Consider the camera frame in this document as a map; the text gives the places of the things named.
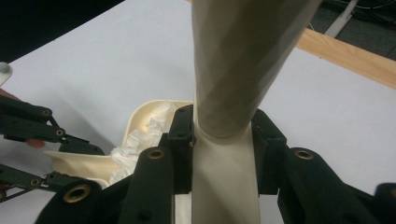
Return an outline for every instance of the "cardboard tube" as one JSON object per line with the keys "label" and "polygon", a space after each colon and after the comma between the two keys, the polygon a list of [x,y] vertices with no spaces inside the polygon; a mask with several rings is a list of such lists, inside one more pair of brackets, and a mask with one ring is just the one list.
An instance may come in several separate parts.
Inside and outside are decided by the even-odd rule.
{"label": "cardboard tube", "polygon": [[196,106],[212,137],[242,133],[319,0],[192,1]]}

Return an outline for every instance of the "white plastic part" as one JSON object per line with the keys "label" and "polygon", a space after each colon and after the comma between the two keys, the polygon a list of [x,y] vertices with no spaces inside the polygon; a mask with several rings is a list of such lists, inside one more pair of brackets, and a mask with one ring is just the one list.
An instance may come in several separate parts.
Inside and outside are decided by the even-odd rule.
{"label": "white plastic part", "polygon": [[347,24],[347,22],[352,18],[352,11],[358,4],[359,0],[351,0],[346,7],[346,10],[340,14],[340,16],[332,23],[332,25],[324,33],[325,35],[336,37]]}
{"label": "white plastic part", "polygon": [[120,169],[120,166],[109,156],[83,155],[59,151],[46,151],[45,153],[52,159],[54,171],[94,180],[102,188],[109,186],[111,172]]}
{"label": "white plastic part", "polygon": [[111,158],[121,168],[112,173],[110,185],[134,173],[140,153],[146,148],[158,146],[163,133],[169,132],[175,111],[183,105],[172,101],[156,101],[136,110],[127,127],[124,143],[111,150]]}
{"label": "white plastic part", "polygon": [[260,223],[250,125],[240,134],[213,138],[194,122],[192,223]]}
{"label": "white plastic part", "polygon": [[0,87],[11,77],[12,67],[8,63],[0,63]]}
{"label": "white plastic part", "polygon": [[[128,134],[132,130],[147,132],[146,124],[150,120],[151,112],[154,111],[164,100],[151,101],[141,105],[129,119],[122,146],[126,146]],[[168,101],[177,108],[184,105],[191,105],[192,102]],[[110,185],[112,173],[119,170],[121,166],[111,159],[110,156],[94,156],[75,153],[65,153],[59,151],[46,151],[52,159],[53,170],[71,176],[80,176],[94,180],[101,184],[103,188]]]}

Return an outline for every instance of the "white plastic object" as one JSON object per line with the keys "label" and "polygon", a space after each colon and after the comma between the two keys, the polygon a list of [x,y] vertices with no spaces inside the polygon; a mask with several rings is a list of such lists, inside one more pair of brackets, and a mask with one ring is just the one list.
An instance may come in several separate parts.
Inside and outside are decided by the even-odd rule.
{"label": "white plastic object", "polygon": [[[143,133],[147,131],[146,124],[149,122],[151,112],[163,102],[163,100],[151,101],[136,109],[129,118],[122,143],[123,147],[125,147],[128,134],[132,130],[139,130]],[[192,102],[187,101],[168,102],[173,103],[177,108],[192,104]],[[100,183],[103,188],[109,186],[112,172],[121,168],[110,156],[83,155],[59,151],[46,151],[45,153],[52,159],[54,171],[94,180]]]}
{"label": "white plastic object", "polygon": [[0,63],[0,87],[11,77],[12,67],[8,63]]}
{"label": "white plastic object", "polygon": [[342,12],[337,19],[335,19],[335,21],[332,23],[332,25],[329,27],[329,29],[327,29],[327,31],[324,34],[331,37],[338,36],[338,34],[341,32],[341,30],[350,20],[350,18],[352,18],[351,12],[358,4],[358,2],[359,0],[351,0],[347,5],[346,10]]}
{"label": "white plastic object", "polygon": [[[122,141],[122,146],[126,147],[126,143],[128,140],[128,134],[131,133],[133,130],[139,130],[142,133],[146,133],[148,128],[146,124],[149,122],[150,114],[157,108],[158,105],[162,104],[164,100],[156,100],[147,102],[141,106],[139,106],[136,111],[132,114],[129,118],[128,125],[125,131],[125,135]],[[191,101],[171,101],[168,102],[174,104],[176,108],[181,108],[185,105],[192,105]]]}
{"label": "white plastic object", "polygon": [[213,138],[194,119],[192,223],[259,224],[260,207],[250,124]]}

